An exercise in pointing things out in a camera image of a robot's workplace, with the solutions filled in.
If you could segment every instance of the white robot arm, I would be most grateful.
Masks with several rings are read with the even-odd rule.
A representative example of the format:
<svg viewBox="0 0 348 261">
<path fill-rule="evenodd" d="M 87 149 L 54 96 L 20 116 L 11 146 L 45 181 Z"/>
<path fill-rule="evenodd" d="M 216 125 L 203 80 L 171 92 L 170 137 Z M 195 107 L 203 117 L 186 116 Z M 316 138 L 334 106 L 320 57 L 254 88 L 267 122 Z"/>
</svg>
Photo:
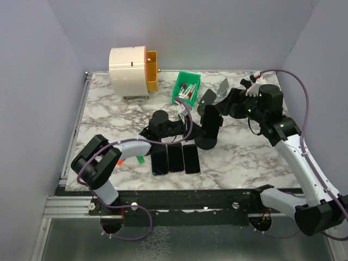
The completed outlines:
<svg viewBox="0 0 348 261">
<path fill-rule="evenodd" d="M 246 95 L 246 90 L 232 88 L 228 96 L 216 104 L 215 108 L 224 116 L 257 121 L 260 134 L 287 161 L 304 193 L 304 198 L 298 198 L 271 185 L 265 185 L 251 191 L 250 202 L 253 210 L 259 212 L 265 207 L 276 209 L 293 218 L 304 234 L 314 235 L 343 222 L 342 209 L 348 207 L 348 196 L 339 193 L 320 170 L 306 144 L 301 145 L 301 131 L 293 119 L 283 115 L 282 106 L 283 93 L 279 87 L 264 84 L 258 86 L 258 95 L 253 96 Z M 151 145 L 149 140 L 159 143 L 161 138 L 168 136 L 183 134 L 185 140 L 192 140 L 204 135 L 204 129 L 189 117 L 185 117 L 183 121 L 172 122 L 165 111 L 156 111 L 149 126 L 137 139 L 124 140 L 122 143 L 109 143 L 102 135 L 96 135 L 71 164 L 72 169 L 79 173 L 78 182 L 87 185 L 106 204 L 114 203 L 119 195 L 109 177 L 118 160 L 151 154 L 156 144 Z M 103 151 L 100 161 L 95 159 L 97 151 Z"/>
</svg>

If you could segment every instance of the smartphone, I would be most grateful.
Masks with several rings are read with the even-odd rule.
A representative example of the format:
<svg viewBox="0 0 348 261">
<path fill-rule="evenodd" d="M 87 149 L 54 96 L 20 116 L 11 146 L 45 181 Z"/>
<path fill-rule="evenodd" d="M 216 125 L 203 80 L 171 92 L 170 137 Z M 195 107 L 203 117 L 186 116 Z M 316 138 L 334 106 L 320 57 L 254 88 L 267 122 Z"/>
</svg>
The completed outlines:
<svg viewBox="0 0 348 261">
<path fill-rule="evenodd" d="M 183 153 L 184 153 L 184 165 L 185 165 L 186 174 L 201 172 L 200 159 L 198 158 L 197 146 L 195 144 L 184 145 Z"/>
<path fill-rule="evenodd" d="M 165 145 L 156 145 L 151 153 L 152 174 L 165 175 L 169 172 L 167 148 Z"/>
<path fill-rule="evenodd" d="M 184 157 L 181 143 L 170 144 L 167 146 L 168 163 L 170 172 L 178 172 L 184 170 Z"/>
</svg>

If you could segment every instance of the marble table surface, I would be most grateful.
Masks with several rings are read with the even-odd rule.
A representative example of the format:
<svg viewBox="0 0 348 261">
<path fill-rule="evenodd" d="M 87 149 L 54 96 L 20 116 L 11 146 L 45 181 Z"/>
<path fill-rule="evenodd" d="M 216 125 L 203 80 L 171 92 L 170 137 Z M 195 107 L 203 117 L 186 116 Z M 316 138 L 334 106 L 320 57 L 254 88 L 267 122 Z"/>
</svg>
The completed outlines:
<svg viewBox="0 0 348 261">
<path fill-rule="evenodd" d="M 240 80 L 251 72 L 194 73 L 201 75 L 199 101 L 208 88 L 216 90 L 225 78 L 230 88 L 238 87 Z M 171 103 L 171 94 L 177 76 L 178 71 L 163 71 L 158 74 L 159 91 L 151 92 L 148 100 L 124 101 L 115 95 L 108 73 L 94 73 L 70 161 L 96 134 L 102 134 L 109 140 L 134 138 L 148 125 L 153 112 L 158 109 L 164 109 L 170 119 L 176 120 L 176 105 Z M 279 85 L 275 73 L 266 75 L 264 79 L 267 83 Z M 192 117 L 199 123 L 197 104 L 192 110 Z M 257 131 L 257 124 L 252 123 L 252 128 Z M 139 164 L 136 157 L 126 159 L 114 169 L 110 181 L 118 190 L 245 189 L 264 184 L 277 188 L 299 187 L 285 160 L 268 140 L 250 132 L 247 120 L 225 117 L 216 146 L 209 151 L 198 149 L 198 155 L 201 164 L 201 173 L 198 174 L 178 172 L 154 176 L 151 158 L 146 156 L 143 164 Z M 87 190 L 77 183 L 77 175 L 71 169 L 68 172 L 66 191 Z"/>
</svg>

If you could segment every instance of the gray wall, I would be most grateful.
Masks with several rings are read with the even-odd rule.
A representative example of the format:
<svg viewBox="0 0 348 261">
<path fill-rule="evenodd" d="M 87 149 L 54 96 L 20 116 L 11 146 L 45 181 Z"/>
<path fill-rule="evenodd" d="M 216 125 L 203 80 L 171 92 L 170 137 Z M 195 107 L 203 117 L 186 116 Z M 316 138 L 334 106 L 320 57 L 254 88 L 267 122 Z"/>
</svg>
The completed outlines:
<svg viewBox="0 0 348 261">
<path fill-rule="evenodd" d="M 147 45 L 162 69 L 280 67 L 319 0 L 48 0 L 87 71 Z"/>
<path fill-rule="evenodd" d="M 54 192 L 84 71 L 44 0 L 0 8 L 0 259 L 29 260 Z"/>
<path fill-rule="evenodd" d="M 310 113 L 306 141 L 324 173 L 343 194 L 348 194 L 347 10 L 347 0 L 321 0 L 283 66 L 307 86 Z M 279 79 L 289 110 L 302 125 L 302 89 L 289 77 L 280 74 Z"/>
</svg>

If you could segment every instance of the green plastic bin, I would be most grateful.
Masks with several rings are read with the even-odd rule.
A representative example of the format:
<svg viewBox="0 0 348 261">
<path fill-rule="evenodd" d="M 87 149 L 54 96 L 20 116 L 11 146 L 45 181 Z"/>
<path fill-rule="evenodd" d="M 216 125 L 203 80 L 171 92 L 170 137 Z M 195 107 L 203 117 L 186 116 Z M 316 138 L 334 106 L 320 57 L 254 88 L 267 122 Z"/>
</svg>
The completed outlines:
<svg viewBox="0 0 348 261">
<path fill-rule="evenodd" d="M 173 103 L 175 103 L 174 98 L 179 95 L 181 85 L 183 83 L 186 83 L 187 87 L 190 86 L 190 84 L 196 84 L 196 88 L 195 88 L 195 92 L 194 92 L 192 100 L 181 99 L 182 101 L 187 102 L 189 105 L 193 107 L 197 99 L 198 89 L 200 88 L 200 85 L 201 85 L 201 76 L 199 74 L 190 73 L 190 72 L 179 72 L 178 79 L 176 80 L 176 83 L 173 89 L 173 95 L 172 95 Z"/>
</svg>

